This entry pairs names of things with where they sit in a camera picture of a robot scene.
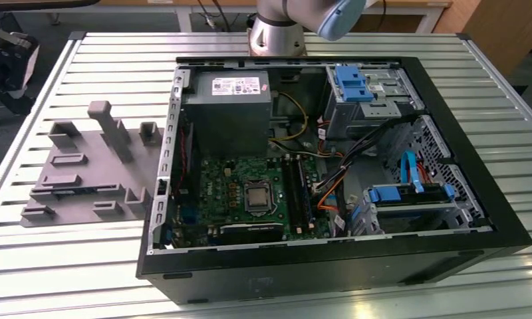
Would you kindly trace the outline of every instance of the ventilation grille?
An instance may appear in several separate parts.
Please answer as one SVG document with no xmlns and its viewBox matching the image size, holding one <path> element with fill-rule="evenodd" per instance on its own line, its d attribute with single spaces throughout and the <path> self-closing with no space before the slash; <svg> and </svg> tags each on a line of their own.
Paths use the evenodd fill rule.
<svg viewBox="0 0 532 319">
<path fill-rule="evenodd" d="M 416 153 L 431 179 L 453 186 L 457 202 L 467 203 L 472 217 L 481 217 L 483 212 L 469 187 L 461 180 L 457 166 L 439 163 L 441 158 L 451 157 L 451 153 L 428 116 L 423 116 L 413 125 L 404 124 L 392 129 L 379 145 L 379 153 L 385 154 L 381 158 L 385 173 L 396 182 L 400 182 L 400 159 L 405 150 L 412 150 Z"/>
</svg>

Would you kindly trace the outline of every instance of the sticker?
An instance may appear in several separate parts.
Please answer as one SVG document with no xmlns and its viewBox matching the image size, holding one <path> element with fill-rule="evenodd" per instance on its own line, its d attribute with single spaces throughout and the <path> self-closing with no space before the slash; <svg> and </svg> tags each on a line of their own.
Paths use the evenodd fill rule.
<svg viewBox="0 0 532 319">
<path fill-rule="evenodd" d="M 340 218 L 339 215 L 335 216 L 335 224 L 343 231 L 345 230 L 345 221 L 343 220 L 343 218 Z"/>
<path fill-rule="evenodd" d="M 213 95 L 260 94 L 259 78 L 216 78 Z"/>
<path fill-rule="evenodd" d="M 317 129 L 317 135 L 320 140 L 325 140 L 325 130 L 323 128 Z"/>
<path fill-rule="evenodd" d="M 379 84 L 372 84 L 372 85 L 369 85 L 369 90 L 371 91 L 384 91 L 384 87 Z"/>
</svg>

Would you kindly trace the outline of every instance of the power supply label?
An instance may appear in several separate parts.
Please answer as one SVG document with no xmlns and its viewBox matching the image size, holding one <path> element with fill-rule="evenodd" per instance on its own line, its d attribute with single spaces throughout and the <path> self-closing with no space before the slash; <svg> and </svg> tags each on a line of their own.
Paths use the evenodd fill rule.
<svg viewBox="0 0 532 319">
<path fill-rule="evenodd" d="M 216 78 L 213 95 L 260 94 L 259 78 Z"/>
</svg>

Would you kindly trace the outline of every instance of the wire bundle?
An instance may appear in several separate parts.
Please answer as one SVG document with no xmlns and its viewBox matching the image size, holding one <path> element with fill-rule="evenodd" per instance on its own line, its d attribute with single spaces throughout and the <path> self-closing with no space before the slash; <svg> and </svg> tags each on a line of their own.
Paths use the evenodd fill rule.
<svg viewBox="0 0 532 319">
<path fill-rule="evenodd" d="M 345 178 L 345 173 L 348 168 L 351 167 L 355 159 L 357 156 L 363 154 L 372 146 L 376 145 L 380 137 L 387 132 L 389 128 L 393 126 L 413 122 L 419 114 L 411 114 L 401 118 L 395 118 L 384 122 L 377 128 L 375 128 L 361 139 L 359 139 L 355 144 L 351 146 L 349 150 L 347 151 L 345 155 L 343 156 L 337 169 L 333 173 L 331 173 L 316 185 L 315 190 L 320 190 L 327 187 L 332 182 L 331 188 L 325 191 L 324 195 L 321 196 L 321 200 L 317 203 L 317 209 L 329 209 L 339 212 L 339 216 L 345 220 L 347 211 L 344 205 L 344 196 L 343 196 L 343 180 Z M 335 192 L 335 196 L 337 199 L 337 206 L 328 206 L 324 204 L 325 199 L 329 197 L 329 194 Z"/>
</svg>

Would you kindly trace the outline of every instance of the extrusion rail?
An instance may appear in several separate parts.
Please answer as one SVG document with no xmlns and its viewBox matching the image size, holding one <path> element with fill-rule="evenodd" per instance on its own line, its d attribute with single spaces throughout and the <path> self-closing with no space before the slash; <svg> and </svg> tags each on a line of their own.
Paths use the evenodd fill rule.
<svg viewBox="0 0 532 319">
<path fill-rule="evenodd" d="M 135 277 L 143 221 L 25 229 L 20 212 L 53 120 L 109 100 L 127 127 L 165 123 L 177 56 L 248 55 L 244 33 L 89 33 L 65 46 L 0 167 L 0 318 L 153 317 L 532 319 L 532 247 L 437 284 L 179 307 Z M 452 35 L 305 37 L 311 56 L 417 56 L 532 236 L 532 111 L 469 41 Z"/>
</svg>

